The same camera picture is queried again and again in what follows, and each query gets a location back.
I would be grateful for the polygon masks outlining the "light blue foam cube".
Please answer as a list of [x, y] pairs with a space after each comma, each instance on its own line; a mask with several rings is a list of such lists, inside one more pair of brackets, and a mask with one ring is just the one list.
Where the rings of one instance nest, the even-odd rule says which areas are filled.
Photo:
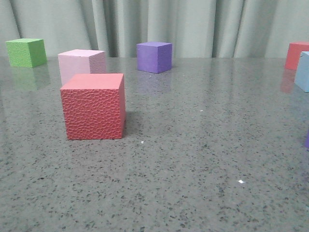
[[309, 91], [309, 52], [302, 51], [298, 62], [294, 83], [304, 92]]

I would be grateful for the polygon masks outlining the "purple foam cube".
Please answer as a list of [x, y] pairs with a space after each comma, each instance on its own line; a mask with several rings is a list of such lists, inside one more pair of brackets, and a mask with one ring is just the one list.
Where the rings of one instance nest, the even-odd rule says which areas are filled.
[[172, 43], [138, 43], [136, 49], [139, 71], [162, 73], [172, 68]]

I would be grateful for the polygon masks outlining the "red textured foam cube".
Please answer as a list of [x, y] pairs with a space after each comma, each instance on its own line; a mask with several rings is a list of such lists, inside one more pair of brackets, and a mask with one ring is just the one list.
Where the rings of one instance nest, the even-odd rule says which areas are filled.
[[60, 94], [69, 140], [122, 138], [126, 119], [122, 73], [76, 74]]

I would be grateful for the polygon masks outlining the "pink foam cube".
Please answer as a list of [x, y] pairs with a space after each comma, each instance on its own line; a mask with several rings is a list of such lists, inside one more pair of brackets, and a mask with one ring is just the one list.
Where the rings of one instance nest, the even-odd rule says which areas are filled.
[[58, 62], [62, 85], [75, 74], [105, 73], [105, 51], [74, 49], [58, 54]]

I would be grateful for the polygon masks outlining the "grey-green curtain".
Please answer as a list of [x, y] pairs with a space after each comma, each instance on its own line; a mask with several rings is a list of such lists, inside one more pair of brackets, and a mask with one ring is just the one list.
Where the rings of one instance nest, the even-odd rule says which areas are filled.
[[41, 38], [54, 56], [72, 49], [134, 57], [136, 44], [168, 42], [178, 58], [283, 58], [309, 39], [306, 0], [3, 0], [5, 43]]

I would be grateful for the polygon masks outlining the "green foam cube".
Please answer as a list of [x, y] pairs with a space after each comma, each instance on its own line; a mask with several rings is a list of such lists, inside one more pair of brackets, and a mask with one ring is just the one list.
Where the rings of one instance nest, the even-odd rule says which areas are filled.
[[15, 39], [6, 41], [11, 67], [34, 68], [47, 63], [43, 39]]

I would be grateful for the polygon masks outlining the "purple cube at right edge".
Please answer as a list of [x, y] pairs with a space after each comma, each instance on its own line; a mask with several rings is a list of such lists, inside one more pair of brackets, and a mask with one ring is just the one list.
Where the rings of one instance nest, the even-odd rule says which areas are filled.
[[309, 148], [309, 132], [307, 133], [307, 136], [306, 136], [306, 140], [305, 140], [304, 146], [305, 146], [306, 148]]

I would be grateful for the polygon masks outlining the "red foam cube far right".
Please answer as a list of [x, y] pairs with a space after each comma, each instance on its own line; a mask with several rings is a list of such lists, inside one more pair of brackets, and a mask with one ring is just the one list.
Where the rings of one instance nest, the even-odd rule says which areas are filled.
[[289, 48], [286, 56], [285, 69], [296, 70], [302, 51], [309, 50], [308, 42], [292, 42], [289, 43]]

